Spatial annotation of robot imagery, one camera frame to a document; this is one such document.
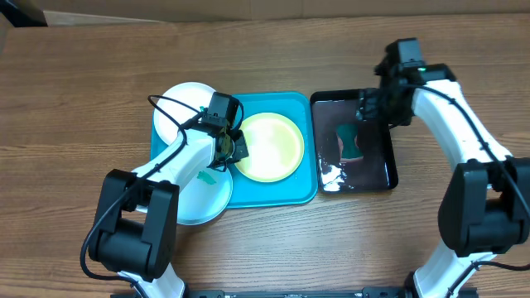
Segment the yellow-green rimmed plate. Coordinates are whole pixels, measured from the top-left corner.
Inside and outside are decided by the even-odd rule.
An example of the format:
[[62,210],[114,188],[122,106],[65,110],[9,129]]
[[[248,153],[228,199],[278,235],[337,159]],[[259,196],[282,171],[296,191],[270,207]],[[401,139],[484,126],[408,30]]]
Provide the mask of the yellow-green rimmed plate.
[[248,157],[235,166],[250,180],[278,182],[293,174],[305,153],[304,138],[298,126],[279,113],[257,113],[241,126]]

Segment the green sponge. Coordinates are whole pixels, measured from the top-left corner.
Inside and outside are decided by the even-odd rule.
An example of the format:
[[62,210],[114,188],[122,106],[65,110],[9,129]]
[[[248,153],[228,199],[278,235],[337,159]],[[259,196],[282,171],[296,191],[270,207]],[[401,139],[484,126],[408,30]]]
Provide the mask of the green sponge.
[[342,162],[354,161],[363,157],[357,144],[358,128],[356,125],[351,123],[339,125],[336,129],[336,136]]

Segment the white plate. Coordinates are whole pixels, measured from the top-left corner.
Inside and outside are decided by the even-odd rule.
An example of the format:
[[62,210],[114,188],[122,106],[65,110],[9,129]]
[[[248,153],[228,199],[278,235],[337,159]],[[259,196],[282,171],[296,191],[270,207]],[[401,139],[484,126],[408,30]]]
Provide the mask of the white plate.
[[[208,108],[215,89],[207,84],[185,82],[168,89],[159,99],[157,106],[168,113],[179,124],[196,115],[200,108]],[[171,145],[178,136],[177,126],[159,110],[153,113],[155,131],[165,144]]]

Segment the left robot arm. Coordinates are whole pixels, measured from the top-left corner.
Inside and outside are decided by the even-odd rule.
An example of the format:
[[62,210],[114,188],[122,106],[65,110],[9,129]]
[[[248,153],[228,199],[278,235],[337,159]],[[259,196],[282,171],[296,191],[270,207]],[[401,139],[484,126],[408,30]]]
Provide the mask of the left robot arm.
[[248,154],[238,127],[182,126],[155,159],[104,178],[93,227],[79,254],[84,274],[125,281],[139,297],[182,297],[185,283],[171,259],[176,227],[193,209],[203,224],[227,207],[233,193],[227,166]]

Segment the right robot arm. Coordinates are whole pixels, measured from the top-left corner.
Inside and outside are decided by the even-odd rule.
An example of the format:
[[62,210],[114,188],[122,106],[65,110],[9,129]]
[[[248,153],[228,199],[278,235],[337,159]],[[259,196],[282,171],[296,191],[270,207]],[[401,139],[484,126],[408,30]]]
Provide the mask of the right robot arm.
[[482,266],[528,270],[494,258],[529,238],[529,160],[492,137],[446,65],[381,63],[374,73],[380,85],[361,97],[358,119],[396,127],[420,118],[452,170],[437,215],[441,241],[413,272],[409,295],[457,297]]

